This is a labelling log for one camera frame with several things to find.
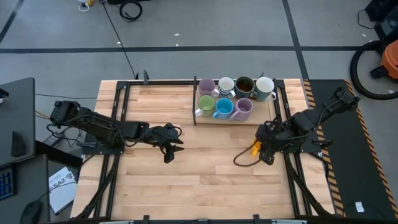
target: wooden tray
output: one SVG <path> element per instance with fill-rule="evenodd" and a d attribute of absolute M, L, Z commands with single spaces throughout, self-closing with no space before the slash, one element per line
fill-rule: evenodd
<path fill-rule="evenodd" d="M 198 100 L 201 97 L 199 94 L 199 90 L 196 90 L 194 100 L 195 100 L 195 110 L 198 109 Z M 236 97 L 230 99 L 232 102 L 235 103 L 239 100 Z M 263 102 L 258 102 L 256 100 L 251 100 L 253 103 L 253 110 L 251 111 L 250 117 L 246 121 L 233 121 L 230 119 L 216 119 L 212 118 L 211 116 L 209 117 L 204 117 L 204 116 L 197 116 L 196 121 L 197 124 L 252 124 L 252 125 L 259 125 L 264 123 L 265 121 L 271 120 L 270 116 L 270 111 L 269 111 L 269 104 L 273 103 L 272 101 L 263 101 Z"/>

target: white sticker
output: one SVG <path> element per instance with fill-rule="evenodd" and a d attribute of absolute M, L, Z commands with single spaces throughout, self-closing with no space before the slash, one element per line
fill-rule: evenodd
<path fill-rule="evenodd" d="M 358 212 L 365 212 L 362 206 L 362 202 L 355 202 L 355 207 Z"/>

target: mug handle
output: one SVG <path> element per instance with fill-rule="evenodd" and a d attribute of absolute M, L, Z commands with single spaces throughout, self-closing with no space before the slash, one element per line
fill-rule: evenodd
<path fill-rule="evenodd" d="M 267 98 L 267 101 L 274 101 L 274 100 L 276 100 L 276 93 L 275 93 L 274 91 L 271 92 L 271 95 L 273 96 L 272 99 L 269 100 L 269 99 Z"/>
<path fill-rule="evenodd" d="M 250 93 L 249 98 L 252 100 L 256 100 L 259 97 L 259 94 L 256 91 Z"/>
<path fill-rule="evenodd" d="M 200 108 L 195 110 L 195 116 L 203 116 L 203 110 Z"/>
<path fill-rule="evenodd" d="M 233 113 L 232 116 L 231 116 L 231 120 L 235 120 L 235 117 L 236 117 L 236 115 L 238 115 L 238 114 L 239 114 L 239 112 L 238 112 L 238 111 L 235 111 L 235 113 Z"/>
<path fill-rule="evenodd" d="M 218 116 L 218 112 L 216 111 L 215 113 L 213 113 L 213 118 L 216 118 Z"/>
<path fill-rule="evenodd" d="M 229 92 L 229 96 L 228 96 L 228 98 L 234 98 L 236 96 L 236 94 L 235 94 L 235 91 L 233 91 L 233 90 L 231 90 L 230 92 Z"/>
<path fill-rule="evenodd" d="M 218 90 L 213 90 L 213 92 L 211 93 L 212 97 L 218 97 L 220 95 L 220 91 Z"/>

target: purple mug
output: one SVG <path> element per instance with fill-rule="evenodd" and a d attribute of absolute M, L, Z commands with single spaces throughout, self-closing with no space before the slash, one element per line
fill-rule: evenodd
<path fill-rule="evenodd" d="M 252 110 L 253 103 L 247 98 L 242 98 L 236 102 L 231 119 L 235 121 L 245 121 L 249 118 Z"/>
<path fill-rule="evenodd" d="M 209 95 L 217 97 L 220 92 L 216 89 L 216 83 L 209 78 L 204 78 L 199 82 L 199 93 L 201 96 Z"/>

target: mug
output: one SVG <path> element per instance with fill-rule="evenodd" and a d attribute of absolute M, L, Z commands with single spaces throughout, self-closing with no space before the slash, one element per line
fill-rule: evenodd
<path fill-rule="evenodd" d="M 253 79 L 249 77 L 239 77 L 235 82 L 236 97 L 247 98 L 254 91 L 256 85 Z"/>
<path fill-rule="evenodd" d="M 199 93 L 202 96 L 209 95 L 216 97 L 220 94 L 220 91 L 216 89 L 216 83 L 213 80 L 204 78 L 199 82 Z"/>
<path fill-rule="evenodd" d="M 218 80 L 218 91 L 220 92 L 219 97 L 228 97 L 234 98 L 235 97 L 235 82 L 230 77 L 223 77 Z"/>
<path fill-rule="evenodd" d="M 211 96 L 201 96 L 198 100 L 198 107 L 195 111 L 196 116 L 211 116 L 216 106 L 216 101 Z"/>
<path fill-rule="evenodd" d="M 256 81 L 256 89 L 250 95 L 250 98 L 257 100 L 259 102 L 262 101 L 273 101 L 276 99 L 276 94 L 274 90 L 274 82 L 267 77 L 261 77 Z M 274 96 L 271 100 L 267 99 L 269 95 Z"/>
<path fill-rule="evenodd" d="M 216 112 L 213 114 L 213 118 L 228 119 L 234 110 L 234 103 L 227 98 L 217 100 Z"/>
<path fill-rule="evenodd" d="M 245 121 L 249 118 L 252 110 L 253 103 L 251 100 L 242 98 L 236 102 L 231 119 L 235 121 Z"/>

